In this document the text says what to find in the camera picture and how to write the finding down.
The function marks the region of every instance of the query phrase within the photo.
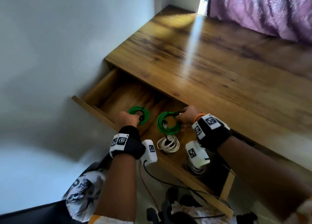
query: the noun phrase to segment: person's right arm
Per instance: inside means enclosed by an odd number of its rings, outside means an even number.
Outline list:
[[[193,124],[200,113],[194,106],[184,110],[176,117],[183,123],[182,127]],[[217,152],[241,181],[258,195],[260,202],[280,220],[285,220],[312,196],[312,191],[298,176],[233,136],[222,143]]]

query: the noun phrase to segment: black wristband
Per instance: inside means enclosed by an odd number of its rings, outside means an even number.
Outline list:
[[[126,153],[138,160],[143,156],[145,150],[146,147],[141,143],[138,129],[134,126],[125,126],[114,136],[110,155],[113,158],[118,154]]]
[[[212,152],[216,152],[218,147],[232,135],[223,122],[210,114],[195,122],[193,129],[197,133],[200,145]]]

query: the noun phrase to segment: purple curtain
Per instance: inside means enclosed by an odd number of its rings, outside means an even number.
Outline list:
[[[211,0],[210,17],[312,45],[312,0]]]

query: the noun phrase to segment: coiled green cable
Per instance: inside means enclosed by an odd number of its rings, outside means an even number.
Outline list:
[[[170,111],[161,113],[157,118],[157,127],[158,127],[159,131],[164,133],[164,134],[174,135],[180,131],[181,123],[180,122],[176,123],[176,125],[174,127],[167,127],[167,128],[163,127],[162,121],[168,116],[173,116],[175,118],[176,113],[170,112]]]
[[[144,107],[131,107],[128,111],[129,114],[134,115],[136,112],[141,111],[143,113],[143,120],[139,122],[138,125],[145,124],[149,119],[149,111],[146,110]]]

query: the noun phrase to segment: orange bracelet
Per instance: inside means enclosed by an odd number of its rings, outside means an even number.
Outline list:
[[[193,124],[195,123],[195,121],[197,120],[198,117],[204,116],[204,115],[205,115],[204,113],[200,113],[200,114],[198,114],[197,116],[195,116],[195,119],[194,119],[194,121],[193,121]]]

